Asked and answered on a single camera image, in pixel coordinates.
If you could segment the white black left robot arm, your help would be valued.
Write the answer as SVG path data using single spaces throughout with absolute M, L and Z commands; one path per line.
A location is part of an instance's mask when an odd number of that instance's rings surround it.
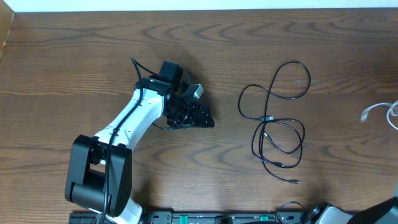
M 92 223 L 139 223 L 143 209 L 131 198 L 132 152 L 161 116 L 171 130 L 214 127 L 209 107 L 200 103 L 203 92 L 176 63 L 164 61 L 149 77 L 138 74 L 117 117 L 94 136 L 74 140 L 65 199 L 95 212 Z

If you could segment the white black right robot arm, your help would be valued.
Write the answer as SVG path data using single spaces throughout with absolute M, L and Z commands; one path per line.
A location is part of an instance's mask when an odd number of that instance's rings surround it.
M 392 197 L 366 210 L 349 213 L 328 202 L 322 202 L 303 217 L 311 224 L 397 224 L 397 187 Z

